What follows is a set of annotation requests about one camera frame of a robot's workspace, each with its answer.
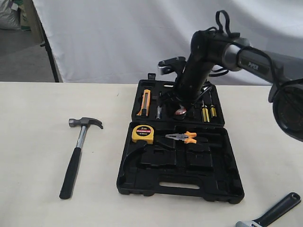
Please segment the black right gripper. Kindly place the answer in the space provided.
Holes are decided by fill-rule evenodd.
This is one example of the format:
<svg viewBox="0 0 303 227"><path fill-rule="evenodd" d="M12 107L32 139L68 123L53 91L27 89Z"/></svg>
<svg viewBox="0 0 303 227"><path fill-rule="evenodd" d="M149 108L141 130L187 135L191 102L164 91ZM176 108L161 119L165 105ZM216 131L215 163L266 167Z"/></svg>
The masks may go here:
<svg viewBox="0 0 303 227"><path fill-rule="evenodd" d="M186 109L191 108L201 96L202 87L212 69L211 61L196 60L190 56L186 59L183 72L177 75L173 88L160 96L159 104L171 105L172 112L179 105Z"/></svg>

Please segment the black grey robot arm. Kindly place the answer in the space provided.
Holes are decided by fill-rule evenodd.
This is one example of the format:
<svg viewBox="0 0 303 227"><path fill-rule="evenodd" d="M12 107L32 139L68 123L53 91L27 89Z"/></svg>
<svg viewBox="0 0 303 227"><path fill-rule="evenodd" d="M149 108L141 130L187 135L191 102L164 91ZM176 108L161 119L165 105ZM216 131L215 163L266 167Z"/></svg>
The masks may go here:
<svg viewBox="0 0 303 227"><path fill-rule="evenodd" d="M302 59L256 49L238 33L213 29L195 32L190 56L172 90L159 98L160 103L171 103L173 111L179 105L193 106L215 65L228 71L245 70L271 83L268 101L273 106L275 121L288 136L303 140Z"/></svg>

